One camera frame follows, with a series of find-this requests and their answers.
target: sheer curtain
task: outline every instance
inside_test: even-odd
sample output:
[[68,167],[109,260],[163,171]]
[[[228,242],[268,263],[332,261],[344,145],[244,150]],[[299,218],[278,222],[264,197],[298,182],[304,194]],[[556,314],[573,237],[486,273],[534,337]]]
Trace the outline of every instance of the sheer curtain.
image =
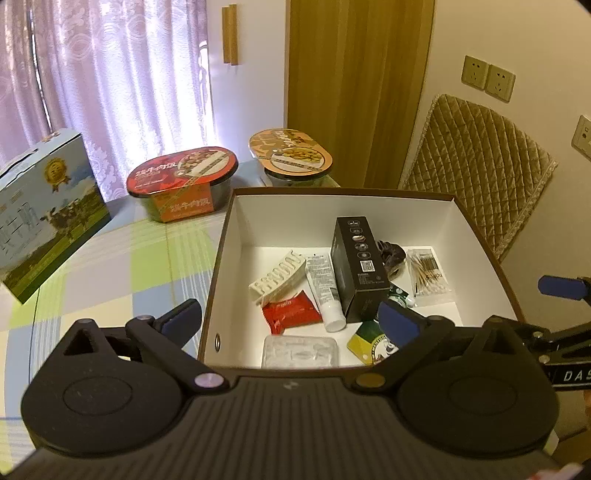
[[49,134],[22,0],[0,1],[0,171]]
[[105,200],[139,163],[215,142],[205,0],[32,0],[32,15],[51,127],[82,132]]

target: table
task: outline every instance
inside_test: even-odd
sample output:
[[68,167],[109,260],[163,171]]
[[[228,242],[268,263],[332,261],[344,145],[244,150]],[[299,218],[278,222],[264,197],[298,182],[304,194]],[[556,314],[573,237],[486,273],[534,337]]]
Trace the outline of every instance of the table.
[[[263,186],[257,161],[240,164],[233,187]],[[108,204],[113,219],[23,305],[0,284],[0,472],[34,447],[21,420],[22,395],[59,339],[79,318],[123,326],[155,317],[189,298],[205,308],[225,209],[194,219],[157,223],[137,199]],[[199,331],[184,350],[196,357]]]

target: black product box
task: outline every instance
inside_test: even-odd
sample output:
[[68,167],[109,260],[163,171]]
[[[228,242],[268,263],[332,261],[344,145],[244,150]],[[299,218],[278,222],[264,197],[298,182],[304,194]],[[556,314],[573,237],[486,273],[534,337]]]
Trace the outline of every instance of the black product box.
[[365,217],[338,217],[330,249],[347,323],[374,320],[390,282]]

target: white wall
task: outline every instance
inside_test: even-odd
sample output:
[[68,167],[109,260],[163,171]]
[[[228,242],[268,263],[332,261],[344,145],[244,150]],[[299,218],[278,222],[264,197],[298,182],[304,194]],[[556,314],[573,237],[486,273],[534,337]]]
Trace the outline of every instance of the white wall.
[[252,159],[248,140],[285,122],[287,0],[237,2],[238,65],[223,62],[222,7],[207,0],[207,41],[213,119],[219,144],[239,162]]
[[[510,103],[461,83],[467,54],[516,74]],[[591,118],[591,15],[575,0],[437,0],[407,168],[439,93],[494,108],[558,161],[502,266],[530,323],[557,330],[590,321],[584,303],[544,297],[537,281],[591,277],[591,161],[571,147],[579,115]]]

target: wooden wall panel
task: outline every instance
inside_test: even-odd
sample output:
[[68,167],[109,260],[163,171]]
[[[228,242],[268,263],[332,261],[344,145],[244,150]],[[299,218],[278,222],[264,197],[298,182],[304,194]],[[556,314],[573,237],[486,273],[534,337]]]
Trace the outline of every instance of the wooden wall panel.
[[287,125],[346,187],[396,188],[423,84],[434,0],[291,0]]

